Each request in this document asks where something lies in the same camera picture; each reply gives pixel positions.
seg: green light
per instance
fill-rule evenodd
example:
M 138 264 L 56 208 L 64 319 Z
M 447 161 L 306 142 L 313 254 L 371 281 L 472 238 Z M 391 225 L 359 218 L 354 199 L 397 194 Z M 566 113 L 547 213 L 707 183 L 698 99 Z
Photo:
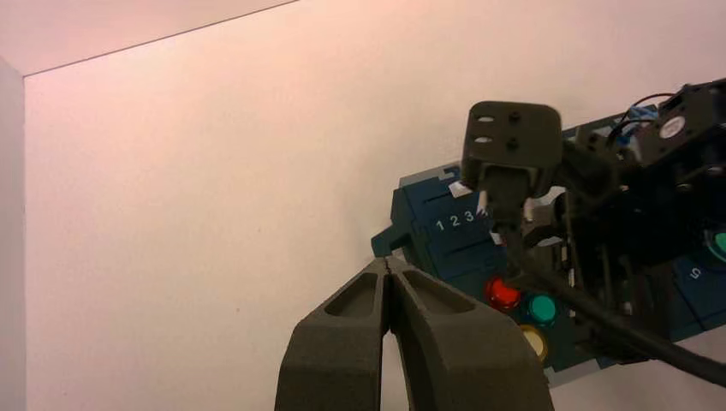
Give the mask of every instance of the green light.
M 713 239 L 716 241 L 716 245 L 721 248 L 721 251 L 726 253 L 726 233 L 718 233 L 714 235 Z
M 557 316 L 557 307 L 547 295 L 538 295 L 529 301 L 529 314 L 538 323 L 549 324 Z

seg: red button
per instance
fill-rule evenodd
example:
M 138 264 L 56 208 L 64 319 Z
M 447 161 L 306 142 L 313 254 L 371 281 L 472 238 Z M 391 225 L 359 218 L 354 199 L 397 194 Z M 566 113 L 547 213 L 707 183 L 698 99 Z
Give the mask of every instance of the red button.
M 498 310 L 510 310 L 520 303 L 519 290 L 507 287 L 499 277 L 494 277 L 486 283 L 484 293 L 490 305 Z

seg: white label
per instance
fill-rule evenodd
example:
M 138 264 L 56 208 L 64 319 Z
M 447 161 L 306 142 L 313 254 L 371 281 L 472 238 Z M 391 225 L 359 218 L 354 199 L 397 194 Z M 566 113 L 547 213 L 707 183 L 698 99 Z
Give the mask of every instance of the white label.
M 673 117 L 661 127 L 660 129 L 660 138 L 667 140 L 674 135 L 678 134 L 683 130 L 683 128 L 686 127 L 686 117 L 684 116 L 677 116 Z
M 452 182 L 449 184 L 449 191 L 451 192 L 451 196 L 455 199 L 473 193 L 469 187 L 461 184 L 461 182 Z

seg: blue control panel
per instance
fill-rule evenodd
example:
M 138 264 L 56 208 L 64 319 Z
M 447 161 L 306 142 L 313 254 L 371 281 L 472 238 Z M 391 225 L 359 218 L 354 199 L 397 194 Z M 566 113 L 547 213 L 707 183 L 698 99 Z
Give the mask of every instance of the blue control panel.
M 581 127 L 607 128 L 618 118 Z M 573 137 L 574 132 L 566 130 L 563 137 Z M 491 221 L 476 212 L 478 195 L 451 195 L 449 185 L 459 181 L 459 172 L 458 165 L 450 164 L 402 178 L 393 193 L 392 225 L 372 238 L 375 255 L 391 255 L 400 248 L 421 270 L 484 303 L 504 305 L 497 308 L 521 326 L 551 385 L 611 366 L 612 360 L 593 358 L 575 345 L 574 321 L 562 303 L 548 295 L 519 293 L 497 281 L 506 267 L 504 250 L 489 235 Z M 726 260 L 709 249 L 684 256 L 673 264 L 673 281 L 673 341 L 726 324 Z

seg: black cable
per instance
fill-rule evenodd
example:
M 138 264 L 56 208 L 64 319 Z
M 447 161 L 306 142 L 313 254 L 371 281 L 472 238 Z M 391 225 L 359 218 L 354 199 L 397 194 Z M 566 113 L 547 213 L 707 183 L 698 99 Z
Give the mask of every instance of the black cable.
M 512 266 L 520 267 L 524 272 L 534 275 L 553 296 L 612 333 L 618 341 L 650 358 L 667 362 L 681 371 L 726 387 L 726 365 L 663 340 L 650 331 L 633 327 L 627 319 L 603 309 L 592 297 L 573 289 L 558 275 L 541 270 L 537 263 L 524 253 L 521 233 L 505 229 L 500 234 L 506 240 L 507 259 Z
M 578 289 L 585 288 L 585 278 L 582 277 L 580 270 L 580 255 L 577 253 L 577 242 L 574 240 L 572 231 L 572 205 L 570 203 L 571 192 L 565 191 L 565 227 L 567 228 L 567 243 L 569 244 L 569 254 L 574 268 L 574 280 Z
M 603 281 L 605 286 L 605 307 L 611 309 L 615 304 L 612 293 L 612 276 L 610 274 L 610 253 L 608 246 L 600 248 L 600 258 L 603 259 Z
M 632 103 L 630 107 L 628 107 L 627 110 L 625 110 L 624 113 L 622 113 L 622 117 L 620 117 L 620 120 L 617 121 L 617 124 L 612 129 L 610 134 L 608 134 L 607 142 L 605 143 L 605 146 L 610 147 L 615 142 L 615 138 L 619 133 L 621 133 L 622 129 L 627 126 L 628 124 L 632 122 L 652 122 L 652 120 L 647 119 L 640 119 L 640 120 L 629 120 L 625 121 L 626 118 L 628 118 L 628 114 L 630 114 L 630 111 L 633 109 L 633 107 L 637 107 L 638 104 L 644 103 L 645 101 L 650 100 L 651 98 L 658 98 L 658 97 L 673 97 L 675 96 L 674 92 L 657 92 L 655 94 L 651 94 L 650 96 L 645 96 L 641 98 L 640 100 L 636 101 L 635 103 Z
M 635 120 L 626 120 L 624 122 L 619 122 L 608 134 L 608 139 L 605 141 L 606 147 L 611 147 L 613 143 L 615 143 L 615 139 L 618 135 L 622 132 L 622 130 L 627 126 L 628 124 L 633 124 L 634 122 L 654 122 L 655 120 L 652 120 L 650 118 L 640 118 Z
M 651 94 L 650 96 L 645 96 L 645 97 L 641 98 L 640 100 L 636 101 L 635 103 L 632 103 L 630 105 L 630 107 L 628 107 L 628 109 L 625 110 L 624 113 L 622 113 L 622 117 L 620 117 L 620 120 L 617 123 L 620 124 L 621 122 L 624 122 L 625 121 L 625 118 L 628 117 L 628 114 L 630 114 L 630 111 L 633 109 L 633 107 L 636 107 L 638 104 L 641 104 L 641 103 L 643 103 L 645 101 L 648 101 L 651 98 L 656 98 L 656 97 L 673 97 L 673 96 L 675 96 L 675 93 L 674 92 L 657 92 L 655 94 Z

